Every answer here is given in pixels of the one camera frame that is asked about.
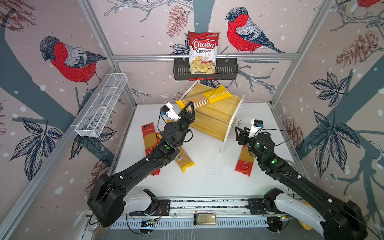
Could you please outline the white mesh wall basket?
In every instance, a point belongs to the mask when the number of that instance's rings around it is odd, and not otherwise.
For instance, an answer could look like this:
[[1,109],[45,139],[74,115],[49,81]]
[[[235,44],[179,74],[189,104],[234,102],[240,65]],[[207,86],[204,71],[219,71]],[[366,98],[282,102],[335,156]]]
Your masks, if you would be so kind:
[[112,73],[107,74],[103,81],[102,89],[75,129],[81,137],[97,138],[101,135],[128,79],[123,73]]

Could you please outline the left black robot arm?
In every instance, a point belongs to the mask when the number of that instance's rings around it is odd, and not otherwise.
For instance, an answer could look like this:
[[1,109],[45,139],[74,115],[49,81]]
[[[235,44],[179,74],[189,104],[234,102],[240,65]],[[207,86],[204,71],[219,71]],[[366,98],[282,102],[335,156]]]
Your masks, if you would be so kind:
[[101,226],[109,227],[123,214],[124,197],[133,187],[177,157],[195,118],[194,103],[189,102],[165,125],[161,141],[146,157],[119,173],[97,178],[87,204]]

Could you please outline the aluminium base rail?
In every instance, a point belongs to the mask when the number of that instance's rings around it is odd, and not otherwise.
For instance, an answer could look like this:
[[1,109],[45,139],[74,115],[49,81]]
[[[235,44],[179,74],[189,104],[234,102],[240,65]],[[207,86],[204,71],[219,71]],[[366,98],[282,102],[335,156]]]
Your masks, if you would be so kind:
[[[159,199],[150,212],[125,211],[112,225],[102,227],[92,221],[88,229],[99,233],[108,230],[131,230],[140,235],[160,230],[267,228],[278,232],[292,220],[282,212],[268,213],[261,198],[171,198]],[[216,214],[216,226],[195,226],[196,213]]]

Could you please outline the red spaghetti box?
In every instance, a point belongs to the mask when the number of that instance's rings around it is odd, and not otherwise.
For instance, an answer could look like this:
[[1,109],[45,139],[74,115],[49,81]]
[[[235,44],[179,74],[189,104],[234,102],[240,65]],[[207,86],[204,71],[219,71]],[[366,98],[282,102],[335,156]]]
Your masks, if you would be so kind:
[[142,126],[142,134],[145,145],[146,156],[149,155],[160,142],[153,123],[145,124]]
[[254,160],[255,158],[249,153],[248,147],[243,146],[235,171],[250,177]]

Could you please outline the yellow plush toy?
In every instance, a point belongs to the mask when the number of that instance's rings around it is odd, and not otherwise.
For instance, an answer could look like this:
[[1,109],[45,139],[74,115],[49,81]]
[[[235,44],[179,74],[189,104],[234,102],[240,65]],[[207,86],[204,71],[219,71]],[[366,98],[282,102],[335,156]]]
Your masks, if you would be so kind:
[[310,227],[309,225],[307,225],[307,224],[304,223],[303,221],[300,221],[300,220],[299,220],[299,223],[300,223],[301,226],[302,226],[305,230],[307,230],[307,231],[310,231],[310,230],[313,229],[312,227]]

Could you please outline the Chuba cassava chips bag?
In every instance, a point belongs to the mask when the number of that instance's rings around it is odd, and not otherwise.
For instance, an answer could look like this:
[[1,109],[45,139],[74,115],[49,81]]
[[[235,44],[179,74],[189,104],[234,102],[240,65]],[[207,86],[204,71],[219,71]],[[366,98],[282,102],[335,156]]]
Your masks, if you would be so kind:
[[219,33],[188,32],[191,74],[215,74]]

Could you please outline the red spaghetti box far left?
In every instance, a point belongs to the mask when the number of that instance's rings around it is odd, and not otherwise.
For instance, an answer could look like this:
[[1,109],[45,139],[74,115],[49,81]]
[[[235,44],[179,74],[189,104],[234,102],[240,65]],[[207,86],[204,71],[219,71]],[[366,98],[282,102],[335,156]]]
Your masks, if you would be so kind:
[[145,145],[146,156],[149,155],[160,142],[153,123],[145,124],[142,126],[142,134]]

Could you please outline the yellow spaghetti bag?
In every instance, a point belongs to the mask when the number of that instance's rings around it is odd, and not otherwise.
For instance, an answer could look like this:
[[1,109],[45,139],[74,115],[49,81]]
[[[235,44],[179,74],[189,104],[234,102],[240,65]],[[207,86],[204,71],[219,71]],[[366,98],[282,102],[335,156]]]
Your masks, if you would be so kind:
[[183,100],[176,101],[176,104],[180,107],[180,103],[187,104],[189,102],[194,103],[195,109],[203,107],[205,105],[213,104],[218,101],[224,100],[231,97],[232,94],[229,93],[226,88],[220,85],[219,88],[209,90],[207,92],[198,94],[196,96],[188,97]]
[[[160,133],[156,133],[156,139],[157,143],[156,145],[153,146],[155,148],[161,141],[161,135]],[[179,147],[179,154],[175,158],[175,162],[179,165],[181,168],[182,172],[184,173],[187,168],[190,168],[192,166],[195,166],[195,163],[191,160],[191,158],[188,156],[188,154],[185,152],[183,147]],[[155,172],[152,173],[153,176],[159,175],[160,174],[160,169],[156,170]]]

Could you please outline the red spaghetti box right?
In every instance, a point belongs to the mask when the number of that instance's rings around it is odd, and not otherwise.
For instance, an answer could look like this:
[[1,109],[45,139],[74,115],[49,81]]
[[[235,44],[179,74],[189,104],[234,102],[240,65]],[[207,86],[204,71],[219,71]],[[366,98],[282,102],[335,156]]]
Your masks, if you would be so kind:
[[250,177],[254,160],[255,158],[249,153],[248,147],[243,146],[235,171]]

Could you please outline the clear tape roll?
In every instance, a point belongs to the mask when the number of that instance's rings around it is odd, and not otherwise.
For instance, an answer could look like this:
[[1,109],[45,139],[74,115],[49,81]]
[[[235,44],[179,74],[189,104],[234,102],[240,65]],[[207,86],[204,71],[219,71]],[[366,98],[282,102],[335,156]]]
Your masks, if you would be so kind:
[[288,173],[292,173],[294,174],[296,177],[301,175],[300,169],[298,168],[298,166],[291,162],[291,161],[285,161],[285,166],[284,166],[284,171],[285,172],[288,172]]

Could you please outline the wooden two-tier shelf rack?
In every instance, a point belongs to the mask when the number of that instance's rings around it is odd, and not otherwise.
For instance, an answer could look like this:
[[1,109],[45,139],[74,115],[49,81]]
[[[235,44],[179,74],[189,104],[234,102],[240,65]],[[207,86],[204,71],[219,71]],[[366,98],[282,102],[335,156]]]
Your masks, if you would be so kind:
[[196,82],[176,103],[180,109],[183,109],[187,105],[187,100],[193,98],[196,118],[191,127],[223,142],[221,149],[223,152],[226,141],[238,120],[238,113],[245,97],[232,95],[218,102],[197,107],[199,100],[196,97],[213,90],[214,88]]

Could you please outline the small glass container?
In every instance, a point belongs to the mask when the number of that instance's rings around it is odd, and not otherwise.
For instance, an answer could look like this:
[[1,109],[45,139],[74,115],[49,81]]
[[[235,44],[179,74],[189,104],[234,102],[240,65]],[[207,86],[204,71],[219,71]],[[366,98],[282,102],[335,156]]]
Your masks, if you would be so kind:
[[195,226],[216,226],[216,214],[213,213],[196,213],[194,215]]

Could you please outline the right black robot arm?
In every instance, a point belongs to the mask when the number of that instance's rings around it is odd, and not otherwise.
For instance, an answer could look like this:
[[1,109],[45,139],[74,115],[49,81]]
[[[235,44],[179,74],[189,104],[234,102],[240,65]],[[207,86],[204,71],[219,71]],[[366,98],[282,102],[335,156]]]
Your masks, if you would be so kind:
[[260,169],[280,182],[303,201],[297,201],[273,188],[264,194],[269,213],[283,212],[316,230],[326,240],[364,240],[368,236],[360,207],[344,202],[300,175],[287,161],[275,154],[275,143],[268,132],[253,134],[248,128],[235,128],[236,141],[246,146]]

